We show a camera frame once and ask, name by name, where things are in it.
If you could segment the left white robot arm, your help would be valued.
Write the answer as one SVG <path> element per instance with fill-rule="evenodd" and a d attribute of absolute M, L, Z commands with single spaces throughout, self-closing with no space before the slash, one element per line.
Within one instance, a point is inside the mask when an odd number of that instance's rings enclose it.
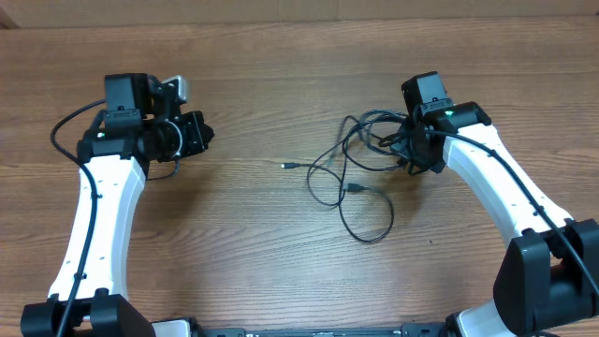
<path fill-rule="evenodd" d="M 105 98 L 72 154 L 80 195 L 66 255 L 48 298 L 24 306 L 24 336 L 200 336 L 193 317 L 151 322 L 129 301 L 126 263 L 134 213 L 152 162 L 208 150 L 200 111 L 183 113 L 187 82 L 146 73 L 108 75 Z"/>

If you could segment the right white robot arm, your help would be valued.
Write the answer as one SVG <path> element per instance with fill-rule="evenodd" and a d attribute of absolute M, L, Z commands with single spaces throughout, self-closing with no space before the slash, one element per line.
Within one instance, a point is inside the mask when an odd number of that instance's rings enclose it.
<path fill-rule="evenodd" d="M 436 72 L 402 84 L 408 115 L 381 140 L 411 175 L 455 171 L 506 246 L 490 300 L 450 315 L 441 336 L 539 336 L 598 315 L 598 224 L 577 220 L 533 182 L 475 102 L 456 104 Z"/>

